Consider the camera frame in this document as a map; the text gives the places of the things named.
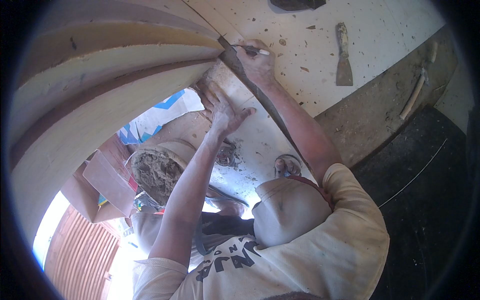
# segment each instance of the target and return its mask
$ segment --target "metal blade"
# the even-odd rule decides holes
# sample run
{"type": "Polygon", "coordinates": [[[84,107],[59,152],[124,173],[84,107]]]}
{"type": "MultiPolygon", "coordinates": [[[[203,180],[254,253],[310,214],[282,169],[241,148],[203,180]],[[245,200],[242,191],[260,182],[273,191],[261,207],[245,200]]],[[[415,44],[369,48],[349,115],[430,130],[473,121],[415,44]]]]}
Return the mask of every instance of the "metal blade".
{"type": "Polygon", "coordinates": [[[353,86],[352,67],[348,59],[338,61],[336,68],[336,85],[337,86],[353,86]]]}

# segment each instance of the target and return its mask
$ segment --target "wooden slatted panel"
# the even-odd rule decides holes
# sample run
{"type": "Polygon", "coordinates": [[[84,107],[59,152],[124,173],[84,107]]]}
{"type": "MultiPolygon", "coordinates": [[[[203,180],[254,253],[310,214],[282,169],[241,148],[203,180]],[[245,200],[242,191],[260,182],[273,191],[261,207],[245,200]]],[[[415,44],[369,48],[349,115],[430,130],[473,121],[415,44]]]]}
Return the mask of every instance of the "wooden slatted panel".
{"type": "Polygon", "coordinates": [[[102,300],[118,247],[118,235],[70,205],[48,248],[45,274],[66,300],[102,300]]]}

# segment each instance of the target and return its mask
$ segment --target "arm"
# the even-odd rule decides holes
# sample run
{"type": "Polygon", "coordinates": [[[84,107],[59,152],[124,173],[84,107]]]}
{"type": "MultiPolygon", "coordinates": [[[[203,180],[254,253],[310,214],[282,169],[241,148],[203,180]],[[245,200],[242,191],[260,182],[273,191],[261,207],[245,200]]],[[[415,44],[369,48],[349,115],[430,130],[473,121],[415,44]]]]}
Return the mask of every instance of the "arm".
{"type": "Polygon", "coordinates": [[[327,169],[334,163],[342,163],[340,153],[322,127],[275,79],[275,53],[259,40],[244,43],[270,52],[270,55],[250,57],[242,47],[237,47],[237,57],[245,74],[272,101],[315,179],[322,185],[327,169]]]}
{"type": "Polygon", "coordinates": [[[207,114],[212,115],[212,128],[184,170],[170,195],[162,226],[148,258],[168,258],[188,267],[192,238],[202,211],[205,194],[215,157],[227,135],[237,130],[255,112],[248,108],[240,113],[233,110],[228,98],[216,85],[203,87],[202,99],[207,114]]]}

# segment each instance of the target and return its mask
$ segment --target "hand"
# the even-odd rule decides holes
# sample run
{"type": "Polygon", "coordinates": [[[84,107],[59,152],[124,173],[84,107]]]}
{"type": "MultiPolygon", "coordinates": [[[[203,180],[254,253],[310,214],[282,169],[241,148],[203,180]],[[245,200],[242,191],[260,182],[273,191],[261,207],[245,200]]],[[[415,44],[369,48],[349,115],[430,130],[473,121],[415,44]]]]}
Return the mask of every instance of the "hand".
{"type": "Polygon", "coordinates": [[[275,81],[275,53],[270,50],[261,40],[251,39],[239,42],[242,46],[254,46],[259,49],[267,50],[269,55],[257,54],[249,56],[245,49],[236,47],[237,57],[239,58],[245,74],[248,79],[257,86],[262,86],[275,81]]]}
{"type": "Polygon", "coordinates": [[[256,112],[254,108],[236,112],[230,99],[215,83],[211,83],[208,88],[204,84],[199,84],[198,87],[201,91],[200,99],[205,106],[204,113],[212,120],[212,131],[218,133],[222,139],[235,132],[249,115],[256,112]]]}

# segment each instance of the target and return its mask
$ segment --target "person's left hand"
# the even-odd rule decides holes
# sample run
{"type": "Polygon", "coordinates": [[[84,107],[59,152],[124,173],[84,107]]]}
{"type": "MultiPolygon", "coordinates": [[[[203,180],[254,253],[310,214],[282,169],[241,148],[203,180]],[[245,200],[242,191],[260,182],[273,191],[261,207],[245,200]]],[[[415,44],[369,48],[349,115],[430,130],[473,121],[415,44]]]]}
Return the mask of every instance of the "person's left hand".
{"type": "Polygon", "coordinates": [[[249,115],[256,112],[254,108],[235,111],[228,96],[216,83],[211,83],[209,87],[199,84],[198,87],[201,91],[200,99],[205,106],[204,113],[212,120],[212,130],[223,138],[235,132],[249,115]]]}

